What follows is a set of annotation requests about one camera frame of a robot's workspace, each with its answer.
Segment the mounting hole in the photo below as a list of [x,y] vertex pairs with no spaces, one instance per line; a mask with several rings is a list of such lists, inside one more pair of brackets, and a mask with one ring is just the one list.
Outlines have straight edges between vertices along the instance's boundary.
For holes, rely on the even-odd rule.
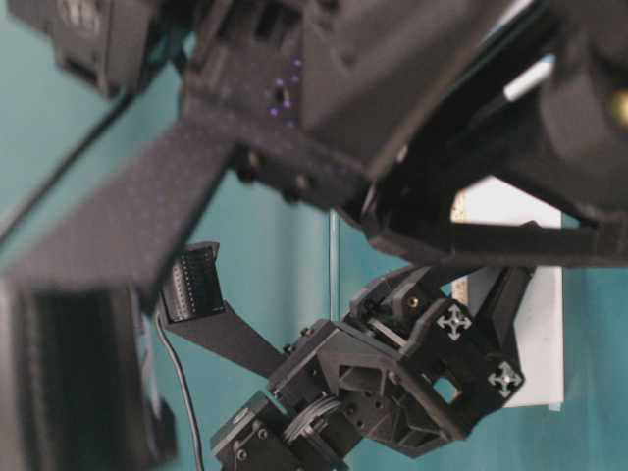
[[290,102],[290,94],[285,85],[278,85],[275,87],[275,93],[273,95],[275,103],[280,106],[287,106]]

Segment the black cable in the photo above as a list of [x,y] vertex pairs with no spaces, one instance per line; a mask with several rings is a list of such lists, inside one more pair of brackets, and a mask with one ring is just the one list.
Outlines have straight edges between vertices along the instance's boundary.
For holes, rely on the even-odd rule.
[[61,160],[39,187],[23,202],[18,204],[11,214],[0,221],[0,247],[11,237],[15,229],[30,214],[32,209],[43,199],[52,187],[70,170],[80,156],[128,110],[135,95],[126,94],[75,147]]
[[[166,303],[162,297],[161,299],[162,305],[165,307]],[[183,402],[185,403],[185,409],[187,410],[187,419],[189,420],[189,428],[192,432],[192,441],[194,442],[194,456],[196,458],[196,471],[204,471],[205,468],[203,466],[203,445],[200,439],[200,433],[198,432],[198,421],[196,420],[196,413],[194,412],[194,404],[192,403],[191,394],[189,393],[189,386],[187,385],[187,379],[185,378],[185,372],[183,371],[183,366],[173,348],[172,344],[166,337],[166,333],[164,332],[164,326],[161,323],[161,310],[157,310],[155,312],[155,325],[157,327],[157,335],[159,336],[159,340],[166,348],[168,352],[168,356],[173,362],[175,367],[175,371],[177,372],[177,377],[179,378],[179,384],[181,386],[181,392],[183,395]]]

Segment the gold screw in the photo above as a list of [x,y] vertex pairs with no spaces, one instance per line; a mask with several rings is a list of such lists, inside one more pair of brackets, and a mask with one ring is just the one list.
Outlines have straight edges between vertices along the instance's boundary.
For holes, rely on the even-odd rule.
[[611,111],[617,123],[628,128],[628,90],[620,90],[614,94]]

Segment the flat black strap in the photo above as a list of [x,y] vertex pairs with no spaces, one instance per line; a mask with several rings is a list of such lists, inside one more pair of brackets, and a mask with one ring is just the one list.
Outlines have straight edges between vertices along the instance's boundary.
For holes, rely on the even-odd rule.
[[233,144],[179,121],[9,268],[65,291],[131,284],[149,309],[220,183]]

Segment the teal background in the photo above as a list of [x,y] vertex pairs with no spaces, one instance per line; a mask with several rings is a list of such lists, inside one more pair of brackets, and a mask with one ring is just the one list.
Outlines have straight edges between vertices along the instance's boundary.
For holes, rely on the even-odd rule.
[[[0,213],[33,188],[110,106],[60,75],[49,44],[0,14]],[[167,71],[131,111],[68,175],[15,240],[0,254],[12,257],[176,116],[178,80]],[[259,185],[233,176],[194,234],[219,241],[225,298],[255,329],[281,347],[316,319],[328,317],[328,216],[289,207]],[[375,253],[363,236],[340,228],[340,312],[366,282],[397,260]],[[625,270],[577,270],[564,276],[567,400],[560,413],[544,407],[504,410],[485,420],[466,443],[410,461],[363,443],[348,459],[359,471],[623,470],[628,468],[628,374],[624,358],[628,320]],[[173,339],[188,375],[205,444],[263,381],[183,340]],[[179,386],[157,347],[162,392],[175,410],[179,458],[163,471],[191,471],[193,457]]]

